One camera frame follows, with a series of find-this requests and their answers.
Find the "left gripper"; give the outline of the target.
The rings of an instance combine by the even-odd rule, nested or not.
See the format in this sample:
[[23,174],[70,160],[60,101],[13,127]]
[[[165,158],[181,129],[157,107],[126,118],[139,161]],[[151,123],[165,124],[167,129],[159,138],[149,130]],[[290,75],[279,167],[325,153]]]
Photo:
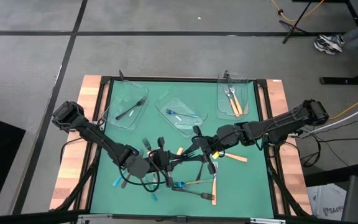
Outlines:
[[173,154],[170,151],[164,150],[165,140],[163,137],[157,139],[158,149],[154,150],[152,153],[152,161],[157,166],[155,168],[155,177],[153,181],[157,184],[161,182],[158,180],[158,175],[162,174],[165,179],[167,187],[173,187],[173,163],[180,164],[182,162],[190,162],[194,160],[194,157],[187,157],[187,154]]

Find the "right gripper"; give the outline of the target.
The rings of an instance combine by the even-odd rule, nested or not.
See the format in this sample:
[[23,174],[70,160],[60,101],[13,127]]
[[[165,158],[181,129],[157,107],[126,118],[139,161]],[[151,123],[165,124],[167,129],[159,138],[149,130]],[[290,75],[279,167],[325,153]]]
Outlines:
[[208,170],[210,174],[216,174],[216,167],[211,160],[211,155],[213,154],[213,138],[208,136],[203,136],[199,126],[193,126],[193,131],[196,134],[195,137],[192,138],[193,144],[183,153],[191,153],[197,149],[201,149],[203,152],[194,157],[195,161],[200,161],[202,163],[208,164]]

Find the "clear plastic bin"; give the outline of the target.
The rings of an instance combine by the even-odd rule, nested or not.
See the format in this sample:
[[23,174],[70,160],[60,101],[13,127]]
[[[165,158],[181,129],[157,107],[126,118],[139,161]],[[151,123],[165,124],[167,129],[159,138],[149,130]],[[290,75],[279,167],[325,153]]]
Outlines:
[[[134,106],[141,98],[147,97],[145,103],[130,110],[121,119],[115,117]],[[113,84],[111,101],[103,113],[103,121],[116,128],[134,132],[149,103],[149,89],[137,82],[117,81]]]
[[[195,96],[195,92],[190,87],[174,86],[155,101],[155,107],[160,116],[184,138],[193,136],[193,126],[201,126],[208,118],[208,112],[202,109]],[[166,113],[166,109],[179,113],[197,114],[198,117],[170,115]]]
[[[229,102],[229,98],[224,92],[224,85],[227,85],[228,88],[233,86],[235,88],[237,99],[242,107],[243,114],[239,114],[239,116],[235,116],[232,110],[231,104]],[[244,118],[249,112],[249,90],[250,80],[243,73],[234,73],[225,71],[220,73],[217,80],[217,116],[220,119],[231,119],[231,120],[239,120]],[[231,99],[234,104],[234,97],[229,89]]]

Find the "white cardboard box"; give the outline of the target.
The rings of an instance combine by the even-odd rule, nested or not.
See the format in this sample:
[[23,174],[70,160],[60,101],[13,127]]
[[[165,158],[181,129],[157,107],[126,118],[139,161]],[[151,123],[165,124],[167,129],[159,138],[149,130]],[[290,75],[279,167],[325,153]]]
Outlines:
[[320,219],[341,220],[347,192],[335,184],[307,187],[312,214]]

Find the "black floor stand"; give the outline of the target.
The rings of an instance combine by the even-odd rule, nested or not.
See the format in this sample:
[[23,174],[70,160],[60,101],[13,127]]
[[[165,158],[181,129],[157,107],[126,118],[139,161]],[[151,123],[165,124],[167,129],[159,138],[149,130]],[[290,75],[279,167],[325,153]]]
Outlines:
[[319,34],[323,35],[334,35],[342,34],[342,32],[308,32],[298,26],[300,21],[304,18],[309,17],[317,8],[319,8],[323,3],[333,3],[333,4],[345,4],[347,10],[349,11],[352,20],[358,26],[358,14],[356,13],[355,7],[352,5],[350,0],[292,0],[293,2],[306,2],[307,5],[302,10],[300,15],[296,19],[290,19],[284,14],[284,10],[275,2],[275,0],[270,0],[277,10],[277,14],[280,16],[278,21],[281,25],[288,28],[287,34],[282,40],[282,44],[286,44],[290,37],[312,37]]

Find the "person's shoe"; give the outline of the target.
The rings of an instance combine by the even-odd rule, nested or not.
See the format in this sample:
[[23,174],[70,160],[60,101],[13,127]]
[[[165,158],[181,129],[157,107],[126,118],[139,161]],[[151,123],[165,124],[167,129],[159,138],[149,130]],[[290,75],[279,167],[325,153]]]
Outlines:
[[314,40],[315,49],[325,52],[329,55],[342,53],[344,41],[340,35],[322,35],[320,34]]

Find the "black rig frame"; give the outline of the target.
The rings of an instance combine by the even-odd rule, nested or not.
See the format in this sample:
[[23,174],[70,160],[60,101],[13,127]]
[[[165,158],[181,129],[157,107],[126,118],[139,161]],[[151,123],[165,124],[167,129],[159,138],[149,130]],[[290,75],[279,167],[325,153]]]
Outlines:
[[[180,82],[186,82],[186,83],[212,83],[217,81],[217,78],[184,78],[184,77],[130,77],[129,81],[140,81],[140,82],[151,82],[152,80],[155,80],[156,82],[170,82],[170,83],[180,83]],[[98,124],[98,122],[96,121],[97,127],[100,129],[101,128],[101,124]],[[92,142],[87,142],[87,146],[90,146],[92,144]],[[81,176],[79,182],[77,183],[77,185],[75,186],[75,188],[73,189],[73,191],[70,193],[70,195],[63,201],[63,203],[58,206],[57,208],[54,208],[52,210],[50,210],[47,214],[51,215],[51,216],[56,216],[55,219],[58,221],[55,221],[56,223],[63,223],[63,222],[73,222],[74,221],[74,217],[77,214],[77,220],[80,220],[81,215],[97,215],[95,214],[90,214],[90,208],[84,209],[84,210],[68,210],[69,206],[76,200],[77,196],[79,195],[79,193],[82,191],[85,183],[87,183],[88,179],[91,176],[94,176],[95,173],[97,173],[97,169],[98,169],[98,162],[99,162],[99,157],[101,152],[100,151],[101,148],[99,145],[97,145],[96,147],[96,152],[95,152],[95,157],[92,161],[92,163],[89,165],[88,170],[86,170],[86,172]],[[284,180],[282,180],[280,178],[280,176],[277,174],[276,170],[273,168],[273,165],[270,161],[270,158],[268,158],[268,152],[267,149],[263,148],[261,150],[262,152],[264,152],[264,159],[265,159],[265,163],[266,163],[266,167],[267,167],[267,175],[269,179],[269,189],[270,191],[274,191],[273,189],[273,181],[278,185],[278,188],[281,191],[281,194],[283,195],[283,197],[285,198],[285,200],[287,200],[287,202],[289,203],[289,206],[291,206],[291,208],[293,209],[293,211],[295,212],[296,216],[292,216],[292,215],[281,215],[278,213],[275,213],[273,211],[273,216],[275,218],[272,219],[280,219],[280,220],[285,220],[287,224],[297,224],[297,222],[300,221],[296,221],[296,219],[307,219],[307,218],[311,218],[311,215],[309,215],[308,213],[306,213],[306,211],[304,211],[300,204],[298,202],[296,202],[296,200],[293,198],[293,196],[291,195],[290,191],[287,189],[287,187],[284,184]],[[121,177],[128,181],[128,183],[134,184],[134,185],[141,185],[143,187],[145,187],[147,184],[156,184],[155,182],[151,182],[151,183],[145,183],[145,184],[137,184],[137,183],[132,183],[131,181],[127,180],[123,174],[121,173],[122,171],[120,171],[120,175]],[[165,182],[158,182],[156,188],[159,187],[160,184],[165,184]],[[157,216],[157,215],[133,215],[133,217],[131,215],[117,215],[117,214],[107,214],[107,215],[103,215],[106,216],[108,218],[135,218],[135,219],[139,219],[139,220],[148,220],[148,219],[154,219],[154,218],[158,218],[158,220],[156,220],[156,222],[160,222],[160,221],[172,221],[172,222],[177,222],[177,223],[188,223],[188,222],[193,222],[195,220],[210,220],[210,219],[229,219],[229,220],[239,220],[239,221],[235,221],[235,222],[245,222],[245,224],[250,224],[250,218],[239,218],[239,217],[234,217],[234,218],[224,218],[224,217],[194,217],[194,216],[188,216],[188,215],[174,215],[174,216],[168,216],[168,215],[162,215],[162,216]]]

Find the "aluminium bracket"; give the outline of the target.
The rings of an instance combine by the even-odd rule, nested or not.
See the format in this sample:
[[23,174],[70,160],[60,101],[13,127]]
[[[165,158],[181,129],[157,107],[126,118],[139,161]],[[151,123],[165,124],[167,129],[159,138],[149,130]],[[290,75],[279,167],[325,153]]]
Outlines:
[[287,224],[285,220],[271,218],[250,218],[251,224]]

